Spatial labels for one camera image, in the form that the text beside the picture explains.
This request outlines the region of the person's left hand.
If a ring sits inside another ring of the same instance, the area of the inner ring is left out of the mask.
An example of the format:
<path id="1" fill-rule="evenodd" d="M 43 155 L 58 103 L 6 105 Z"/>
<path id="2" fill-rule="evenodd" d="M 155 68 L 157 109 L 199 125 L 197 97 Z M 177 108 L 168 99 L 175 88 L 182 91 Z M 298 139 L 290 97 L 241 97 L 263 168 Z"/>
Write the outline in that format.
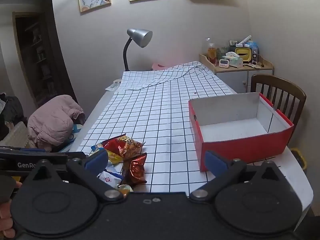
<path id="1" fill-rule="evenodd" d="M 11 194 L 15 188 L 20 188 L 22 183 L 12 177 L 1 176 L 1 233 L 7 238 L 15 237 L 13 220 L 10 212 Z"/>

